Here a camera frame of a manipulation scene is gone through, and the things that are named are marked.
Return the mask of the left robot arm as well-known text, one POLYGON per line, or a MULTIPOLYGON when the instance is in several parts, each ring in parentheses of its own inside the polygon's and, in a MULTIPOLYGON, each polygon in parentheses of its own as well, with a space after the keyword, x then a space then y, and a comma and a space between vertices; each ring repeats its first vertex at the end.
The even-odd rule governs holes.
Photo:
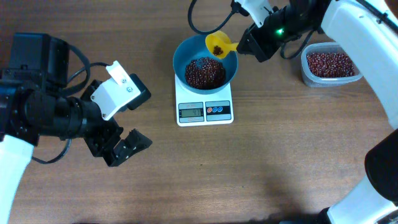
POLYGON ((151 93, 119 62, 104 67, 109 78, 90 78, 93 64, 75 46, 40 33, 16 33, 11 57, 1 70, 1 222, 41 136, 70 146, 82 138, 92 155, 116 167, 147 149, 151 140, 137 130, 121 138, 118 112, 134 110, 151 93))

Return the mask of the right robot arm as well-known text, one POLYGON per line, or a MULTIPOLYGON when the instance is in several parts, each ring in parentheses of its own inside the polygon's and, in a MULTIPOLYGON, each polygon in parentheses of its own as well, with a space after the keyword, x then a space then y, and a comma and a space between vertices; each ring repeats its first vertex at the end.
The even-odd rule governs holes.
MULTIPOLYGON (((397 127, 397 2, 384 0, 291 1, 282 9, 265 0, 235 0, 253 24, 245 30, 238 52, 269 60, 302 34, 326 34, 331 42, 304 44, 298 54, 308 86, 338 86, 365 79, 379 98, 389 124, 397 127), (354 75, 333 78, 310 68, 311 53, 344 52, 354 75)), ((338 203, 323 209, 317 223, 397 222, 397 133, 374 146, 364 160, 366 174, 338 203)))

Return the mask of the yellow plastic measuring scoop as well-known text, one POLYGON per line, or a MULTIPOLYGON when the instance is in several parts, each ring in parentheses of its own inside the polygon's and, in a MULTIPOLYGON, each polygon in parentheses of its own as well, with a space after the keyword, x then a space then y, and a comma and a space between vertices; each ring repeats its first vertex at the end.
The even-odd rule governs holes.
POLYGON ((218 59, 224 59, 230 52, 236 52, 239 45, 238 42, 232 43, 231 39, 220 30, 212 34, 208 34, 205 38, 205 44, 210 53, 212 53, 213 47, 216 45, 223 49, 222 55, 214 55, 218 59))

